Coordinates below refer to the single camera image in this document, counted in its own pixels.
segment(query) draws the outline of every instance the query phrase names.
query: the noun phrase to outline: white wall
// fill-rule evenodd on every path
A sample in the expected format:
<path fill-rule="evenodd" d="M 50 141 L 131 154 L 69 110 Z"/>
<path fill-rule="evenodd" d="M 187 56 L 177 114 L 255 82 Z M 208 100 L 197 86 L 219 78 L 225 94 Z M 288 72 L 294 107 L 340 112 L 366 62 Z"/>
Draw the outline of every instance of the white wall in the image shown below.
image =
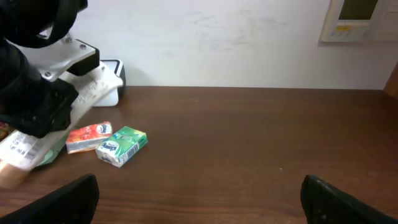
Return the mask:
<path fill-rule="evenodd" d="M 329 0 L 90 0 L 72 29 L 128 85 L 381 89 L 398 44 L 318 43 Z"/>

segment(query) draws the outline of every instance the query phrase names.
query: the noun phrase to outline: green tissue pack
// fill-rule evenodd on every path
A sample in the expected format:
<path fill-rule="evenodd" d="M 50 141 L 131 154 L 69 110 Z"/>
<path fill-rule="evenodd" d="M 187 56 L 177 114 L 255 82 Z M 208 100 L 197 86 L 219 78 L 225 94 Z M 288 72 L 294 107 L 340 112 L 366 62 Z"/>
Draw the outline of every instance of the green tissue pack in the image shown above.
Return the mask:
<path fill-rule="evenodd" d="M 125 126 L 105 139 L 95 151 L 98 158 L 121 167 L 147 142 L 146 133 Z"/>

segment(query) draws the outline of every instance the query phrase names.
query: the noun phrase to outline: wooden tabletop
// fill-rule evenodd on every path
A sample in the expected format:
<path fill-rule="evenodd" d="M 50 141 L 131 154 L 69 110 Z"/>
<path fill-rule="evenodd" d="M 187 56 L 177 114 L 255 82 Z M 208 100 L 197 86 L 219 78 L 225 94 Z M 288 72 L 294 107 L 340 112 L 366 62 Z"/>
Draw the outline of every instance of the wooden tabletop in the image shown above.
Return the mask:
<path fill-rule="evenodd" d="M 0 190 L 0 216 L 91 173 L 93 223 L 305 223 L 315 174 L 398 218 L 398 104 L 381 91 L 130 87 L 79 126 L 102 121 L 149 143 L 122 168 L 63 152 Z"/>

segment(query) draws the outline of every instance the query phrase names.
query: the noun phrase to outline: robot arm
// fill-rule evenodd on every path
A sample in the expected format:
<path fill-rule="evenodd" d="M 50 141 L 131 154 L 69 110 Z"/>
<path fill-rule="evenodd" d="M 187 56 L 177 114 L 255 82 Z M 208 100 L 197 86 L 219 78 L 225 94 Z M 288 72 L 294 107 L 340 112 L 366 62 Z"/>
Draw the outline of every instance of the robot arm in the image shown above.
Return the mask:
<path fill-rule="evenodd" d="M 87 0 L 0 1 L 0 121 L 37 138 L 69 126 L 78 92 L 58 77 L 100 64 L 97 49 L 63 39 L 86 7 Z M 45 38 L 40 33 L 50 26 Z"/>
<path fill-rule="evenodd" d="M 123 84 L 98 49 L 68 35 L 86 7 L 86 0 L 0 0 L 0 122 L 17 129 L 0 142 L 0 187 L 16 186 Z"/>

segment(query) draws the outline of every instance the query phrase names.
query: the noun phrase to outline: package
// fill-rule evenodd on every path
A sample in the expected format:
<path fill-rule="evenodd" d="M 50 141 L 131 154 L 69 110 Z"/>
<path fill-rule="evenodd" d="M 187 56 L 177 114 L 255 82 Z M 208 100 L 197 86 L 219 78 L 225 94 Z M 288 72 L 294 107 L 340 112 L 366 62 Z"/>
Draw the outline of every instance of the package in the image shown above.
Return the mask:
<path fill-rule="evenodd" d="M 65 142 L 67 141 L 68 136 L 64 136 L 63 138 L 59 139 L 49 150 L 48 153 L 46 153 L 46 155 L 44 156 L 42 162 L 40 162 L 39 164 L 36 165 L 36 167 L 38 166 L 44 166 L 47 165 L 49 163 L 52 163 L 55 158 L 58 156 L 58 154 L 60 154 L 61 150 L 63 149 L 63 147 L 65 146 Z"/>
<path fill-rule="evenodd" d="M 94 150 L 111 135 L 112 126 L 107 121 L 72 130 L 67 139 L 68 153 Z"/>
<path fill-rule="evenodd" d="M 95 151 L 98 158 L 121 167 L 147 142 L 146 133 L 125 126 L 104 140 Z"/>
<path fill-rule="evenodd" d="M 68 136 L 80 118 L 99 99 L 109 94 L 111 90 L 123 85 L 123 81 L 104 63 L 82 77 L 65 72 L 60 77 L 71 83 L 79 92 L 72 104 L 70 125 L 62 131 L 48 133 L 41 139 L 13 131 L 0 142 L 0 187 L 13 188 L 18 185 L 28 173 L 43 161 L 45 155 L 65 136 Z"/>

